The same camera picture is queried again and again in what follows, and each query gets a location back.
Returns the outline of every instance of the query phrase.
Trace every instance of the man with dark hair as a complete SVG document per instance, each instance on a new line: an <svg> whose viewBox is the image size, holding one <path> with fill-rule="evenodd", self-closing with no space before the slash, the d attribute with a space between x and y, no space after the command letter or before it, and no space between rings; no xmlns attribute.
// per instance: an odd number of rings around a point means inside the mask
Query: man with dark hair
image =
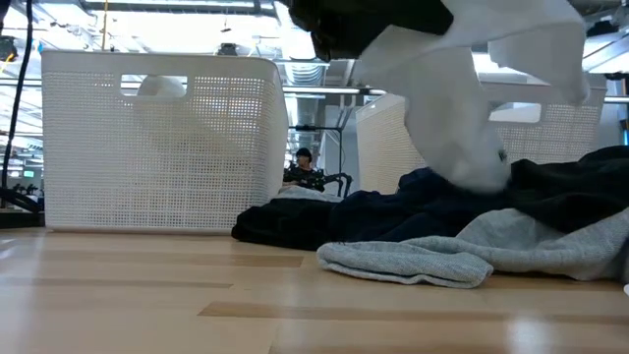
<svg viewBox="0 0 629 354"><path fill-rule="evenodd" d="M321 171L315 171L311 167L313 155L302 147L295 153L297 165L291 162L288 168L284 169L284 186L300 186L316 191L325 190L325 176Z"/></svg>

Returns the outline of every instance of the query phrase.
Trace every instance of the light wood floorboard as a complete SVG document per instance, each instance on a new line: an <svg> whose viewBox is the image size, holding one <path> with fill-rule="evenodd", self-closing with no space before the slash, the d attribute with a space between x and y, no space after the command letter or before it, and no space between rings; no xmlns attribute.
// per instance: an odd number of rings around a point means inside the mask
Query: light wood floorboard
<svg viewBox="0 0 629 354"><path fill-rule="evenodd" d="M629 353L619 284L454 290L229 237L0 232L1 354Z"/></svg>

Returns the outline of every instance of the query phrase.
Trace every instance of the basket handle hole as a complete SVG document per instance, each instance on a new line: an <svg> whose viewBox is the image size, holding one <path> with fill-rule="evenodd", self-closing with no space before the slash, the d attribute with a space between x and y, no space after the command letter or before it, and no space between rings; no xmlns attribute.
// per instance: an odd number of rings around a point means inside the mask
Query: basket handle hole
<svg viewBox="0 0 629 354"><path fill-rule="evenodd" d="M506 123L540 123L542 105L531 102L493 102L489 121Z"/></svg>
<svg viewBox="0 0 629 354"><path fill-rule="evenodd" d="M128 82L141 81L140 86ZM125 96L183 97L188 90L185 76L123 75L120 92Z"/></svg>

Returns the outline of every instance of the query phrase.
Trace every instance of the white fabric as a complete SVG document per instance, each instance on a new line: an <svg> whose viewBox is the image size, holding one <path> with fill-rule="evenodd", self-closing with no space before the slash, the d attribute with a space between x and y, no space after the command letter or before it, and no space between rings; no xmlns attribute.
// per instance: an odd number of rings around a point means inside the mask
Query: white fabric
<svg viewBox="0 0 629 354"><path fill-rule="evenodd" d="M147 75L140 88L139 96L182 97L186 88L175 78Z"/></svg>
<svg viewBox="0 0 629 354"><path fill-rule="evenodd" d="M489 42L492 60L561 90L569 103L589 95L582 73L582 18L566 0L443 0L454 15L444 36L391 26L363 53L357 76L407 97L414 146L460 187L491 192L509 178L470 47Z"/></svg>
<svg viewBox="0 0 629 354"><path fill-rule="evenodd" d="M328 195L320 191L310 190L300 186L287 186L279 190L279 194L273 199L301 199L310 201L340 203L341 197Z"/></svg>

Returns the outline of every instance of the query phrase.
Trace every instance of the white plastic basket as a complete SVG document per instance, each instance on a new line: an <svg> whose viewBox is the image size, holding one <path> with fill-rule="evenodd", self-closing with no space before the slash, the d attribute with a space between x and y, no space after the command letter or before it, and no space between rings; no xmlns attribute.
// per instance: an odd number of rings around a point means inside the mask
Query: white plastic basket
<svg viewBox="0 0 629 354"><path fill-rule="evenodd" d="M598 78L591 78L591 85L590 99L574 107L565 104L559 92L549 86L483 83L489 101L539 104L492 114L491 119L502 116L509 120L490 121L504 141L509 160L566 162L592 151L597 143L606 87L604 80ZM357 112L361 189L395 193L402 175L426 166L404 126L404 112L404 97L393 94L386 94ZM538 114L539 121L524 122L532 114Z"/></svg>
<svg viewBox="0 0 629 354"><path fill-rule="evenodd" d="M123 75L187 91L126 96ZM281 187L288 117L269 61L49 51L42 78L53 229L226 232Z"/></svg>

